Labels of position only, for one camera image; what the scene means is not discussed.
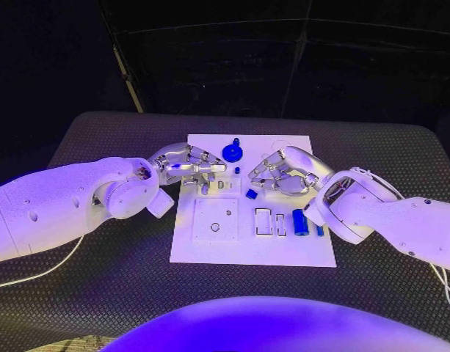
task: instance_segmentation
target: textured mat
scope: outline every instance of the textured mat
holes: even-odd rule
[[[51,166],[107,156],[149,157],[188,133],[308,134],[335,169],[371,169],[410,196],[450,202],[450,163],[417,126],[90,112],[70,128]],[[178,198],[179,185],[166,188]],[[50,275],[0,288],[0,351],[88,334],[116,337],[171,310],[231,296],[328,301],[391,318],[450,341],[450,307],[429,264],[378,234],[358,246],[334,236],[338,268],[169,263],[176,207],[110,220]],[[74,243],[0,263],[0,282],[47,270]]]

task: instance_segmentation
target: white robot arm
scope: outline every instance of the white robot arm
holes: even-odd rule
[[[259,175],[270,171],[273,179]],[[298,170],[300,175],[290,175]],[[450,204],[414,197],[403,199],[378,176],[354,168],[336,174],[296,147],[279,150],[250,173],[256,186],[290,196],[318,190],[305,215],[319,226],[358,244],[374,231],[407,255],[450,270]]]
[[[149,160],[104,158],[21,177],[0,187],[0,261],[61,246],[143,208],[161,218],[174,200],[159,186],[185,178],[205,193],[202,174],[223,171],[212,154],[178,143]]]

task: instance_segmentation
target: dark gray fabric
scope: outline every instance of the dark gray fabric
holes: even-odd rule
[[[51,167],[149,157],[188,133],[309,135],[315,155],[335,170],[361,166],[407,197],[450,202],[447,156],[433,133],[411,125],[90,112],[74,121]],[[166,188],[175,199],[178,188]],[[87,334],[114,337],[174,309],[231,296],[328,301],[450,341],[450,307],[429,264],[398,253],[378,234],[358,246],[334,236],[338,268],[169,263],[175,213],[176,207],[162,219],[143,211],[107,221],[52,274],[0,288],[0,351]],[[0,282],[45,271],[73,246],[0,263]]]

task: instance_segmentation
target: gray table surface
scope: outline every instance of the gray table surface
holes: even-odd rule
[[[450,162],[434,134],[413,125],[191,117],[120,112],[78,116],[50,167],[109,156],[149,157],[189,133],[309,135],[335,169],[371,169],[407,196],[450,202]],[[178,185],[166,187],[178,199]],[[450,341],[450,307],[427,263],[374,234],[358,245],[334,235],[338,268],[169,263],[176,207],[110,220],[65,265],[0,288],[0,351],[88,334],[127,332],[188,304],[231,296],[328,301],[391,318]],[[0,283],[45,271],[74,242],[0,263]]]

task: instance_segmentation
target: small blue object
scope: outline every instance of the small blue object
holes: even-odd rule
[[[247,196],[250,199],[256,199],[256,198],[257,198],[257,195],[259,195],[259,193],[257,193],[253,189],[249,189],[249,193],[246,194],[246,196]]]
[[[318,235],[322,237],[325,235],[323,233],[323,227],[318,226]]]
[[[309,228],[308,228],[308,218],[305,217],[305,213],[302,209],[296,209],[292,212],[293,215],[293,229],[296,230],[296,236],[308,236]]]
[[[241,160],[243,149],[238,146],[238,138],[234,139],[234,143],[223,148],[223,158],[230,162],[236,163]]]

